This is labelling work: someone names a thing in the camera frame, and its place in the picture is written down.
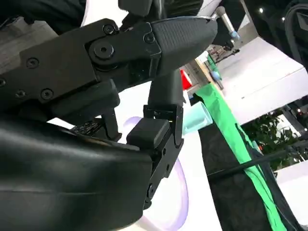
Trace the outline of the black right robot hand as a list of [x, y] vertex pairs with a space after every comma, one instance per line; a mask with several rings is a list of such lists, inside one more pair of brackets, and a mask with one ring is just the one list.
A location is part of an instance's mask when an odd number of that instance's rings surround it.
[[180, 68], [214, 40], [198, 16], [102, 19], [0, 76], [0, 228], [113, 231], [142, 217], [184, 140]]

